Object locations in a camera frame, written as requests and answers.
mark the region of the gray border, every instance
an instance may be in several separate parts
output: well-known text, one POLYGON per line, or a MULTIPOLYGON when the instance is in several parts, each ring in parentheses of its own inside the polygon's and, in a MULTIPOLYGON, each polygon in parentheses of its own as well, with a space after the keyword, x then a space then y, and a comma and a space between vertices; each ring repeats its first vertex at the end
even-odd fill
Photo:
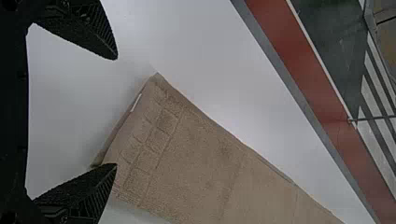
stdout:
POLYGON ((260 47, 264 51, 265 55, 270 60, 271 64, 275 68, 275 70, 279 73, 280 78, 285 83, 286 87, 290 91, 291 95, 293 96, 294 100, 297 102, 303 113, 305 114, 306 118, 308 119, 309 123, 314 128, 315 132, 317 133, 318 137, 320 138, 323 145, 327 148, 330 155, 334 159, 335 163, 338 165, 339 169, 345 176, 346 180, 348 181, 349 185, 353 188, 353 190, 358 195, 359 199, 363 203, 364 207, 369 212, 370 216, 373 218, 375 223, 380 223, 378 217, 376 216, 372 206, 367 202, 366 197, 364 196, 361 188, 359 187, 357 181, 350 173, 349 169, 345 165, 343 159, 341 158, 340 154, 338 153, 335 146, 332 144, 332 141, 329 138, 329 135, 326 134, 323 127, 321 126, 318 118, 314 114, 313 110, 309 106, 308 102, 306 101, 303 93, 298 88, 297 84, 295 83, 294 79, 292 78, 291 74, 289 73, 288 69, 286 68, 285 64, 283 64, 282 60, 280 59, 279 55, 277 54, 276 50, 274 49, 273 45, 271 44, 270 40, 268 39, 267 35, 264 33, 254 15, 251 13, 250 9, 248 8, 245 0, 231 0, 231 3, 235 7, 236 11, 241 16, 242 20, 247 25, 249 31, 253 34, 256 41, 259 43, 260 47))

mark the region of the beige towel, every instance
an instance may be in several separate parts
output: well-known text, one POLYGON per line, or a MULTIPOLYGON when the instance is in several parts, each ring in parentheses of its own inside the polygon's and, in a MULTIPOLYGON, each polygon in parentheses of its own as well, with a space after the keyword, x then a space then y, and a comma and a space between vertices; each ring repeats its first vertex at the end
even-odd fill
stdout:
POLYGON ((172 223, 342 223, 159 74, 110 143, 113 195, 172 223))

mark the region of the red stripe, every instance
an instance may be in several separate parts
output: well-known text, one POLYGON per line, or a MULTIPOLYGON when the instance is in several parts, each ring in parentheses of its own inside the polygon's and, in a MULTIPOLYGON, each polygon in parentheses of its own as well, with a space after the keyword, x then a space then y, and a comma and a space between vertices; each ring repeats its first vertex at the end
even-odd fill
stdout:
POLYGON ((381 223, 396 223, 396 202, 358 132, 347 123, 347 112, 287 2, 246 2, 381 223))

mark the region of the white floor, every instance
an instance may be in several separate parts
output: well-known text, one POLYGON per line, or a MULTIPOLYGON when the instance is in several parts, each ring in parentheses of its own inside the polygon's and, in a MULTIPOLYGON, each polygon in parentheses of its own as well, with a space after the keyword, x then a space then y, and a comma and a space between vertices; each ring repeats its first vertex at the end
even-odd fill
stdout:
MULTIPOLYGON (((102 2, 119 45, 115 62, 36 26, 28 35, 30 196, 84 173, 159 71, 345 223, 374 223, 228 0, 102 2)), ((101 223, 165 222, 111 201, 101 223)))

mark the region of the white surface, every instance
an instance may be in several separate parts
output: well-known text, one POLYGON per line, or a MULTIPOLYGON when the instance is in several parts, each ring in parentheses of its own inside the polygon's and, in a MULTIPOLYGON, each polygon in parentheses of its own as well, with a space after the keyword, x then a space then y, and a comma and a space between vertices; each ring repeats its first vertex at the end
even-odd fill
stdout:
MULTIPOLYGON (((374 223, 229 1, 102 2, 120 50, 114 63, 30 30, 31 196, 85 171, 154 73, 150 62, 346 223, 374 223)), ((163 222, 111 203, 101 223, 163 222)))

